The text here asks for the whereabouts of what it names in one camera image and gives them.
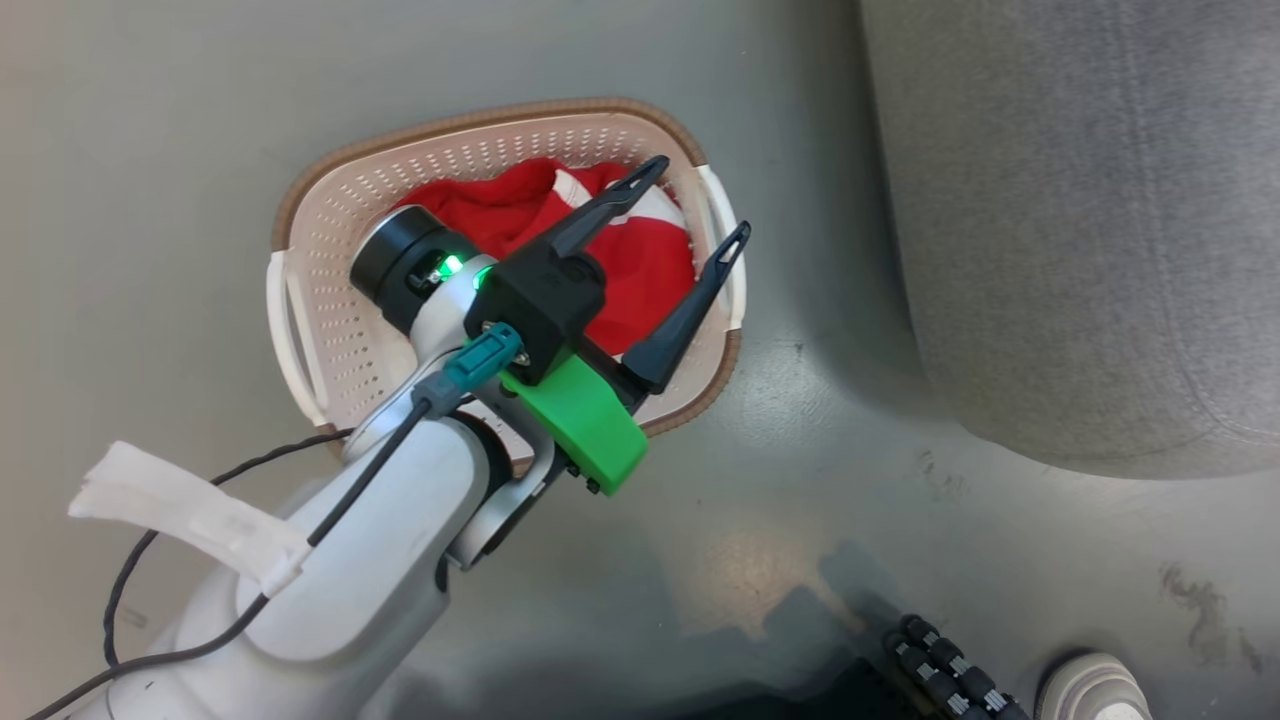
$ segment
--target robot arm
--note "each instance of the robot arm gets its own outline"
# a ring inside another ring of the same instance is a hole
[[[594,347],[584,331],[604,304],[604,277],[582,250],[666,165],[650,160],[502,263],[422,208],[379,223],[356,254],[352,284],[410,338],[420,365],[352,433],[338,477],[288,518],[302,528],[328,521],[332,533],[242,634],[206,656],[118,678],[74,717],[351,717],[444,611],[449,565],[470,570],[493,552],[566,470],[612,495],[646,447],[631,414],[664,389],[750,234],[742,223],[621,363]],[[458,352],[508,327],[518,348],[500,372],[477,370],[468,364],[477,354]],[[449,384],[457,373],[483,379],[461,389],[534,448],[522,477],[512,477],[492,430],[449,413],[462,395]],[[451,388],[452,401],[442,401]],[[424,406],[436,419],[416,421]],[[333,521],[334,505],[361,480],[358,502]],[[261,602],[252,579],[223,569],[152,651],[206,643]]]

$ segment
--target basket handle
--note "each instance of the basket handle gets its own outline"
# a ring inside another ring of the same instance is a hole
[[[289,386],[293,401],[298,404],[302,414],[319,428],[329,420],[320,409],[315,389],[302,369],[302,356],[293,342],[293,324],[289,322],[289,286],[284,277],[285,252],[288,251],[276,250],[266,265],[266,323],[271,331],[275,359],[280,364],[280,372],[284,373],[284,383]]]
[[[713,238],[716,243],[719,243],[721,240],[728,237],[728,233],[733,232],[733,228],[737,227],[737,217],[733,214],[733,205],[728,201],[728,193],[724,192],[724,184],[721,183],[719,177],[712,170],[712,167],[698,165],[698,174],[701,176],[703,184],[707,186],[707,195],[710,197]],[[745,258],[739,258],[730,272],[722,297],[728,300],[728,329],[740,329],[742,327],[742,315],[746,314]]]

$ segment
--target green led light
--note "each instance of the green led light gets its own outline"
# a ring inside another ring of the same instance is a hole
[[[462,269],[462,260],[460,260],[457,255],[449,255],[448,258],[444,259],[444,261],[440,263],[440,266],[436,268],[435,272],[440,273],[440,279],[443,281],[448,279],[449,275],[461,269]]]
[[[480,282],[484,281],[484,277],[488,275],[489,270],[492,269],[493,265],[486,265],[484,268],[480,268],[480,272],[476,273],[476,277],[471,279],[471,287],[480,290]]]

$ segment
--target teal connector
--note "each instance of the teal connector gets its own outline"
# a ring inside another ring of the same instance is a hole
[[[494,323],[480,337],[451,357],[444,368],[413,386],[413,402],[426,401],[428,420],[438,420],[457,410],[462,398],[493,379],[520,355],[524,341],[507,323]]]
[[[451,357],[444,364],[444,372],[467,393],[511,365],[516,355],[520,355],[521,346],[524,341],[516,328],[507,323],[494,323]]]

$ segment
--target white tape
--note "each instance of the white tape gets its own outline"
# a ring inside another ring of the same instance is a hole
[[[73,518],[123,520],[173,536],[257,580],[271,597],[311,553],[301,529],[127,442],[84,475]]]

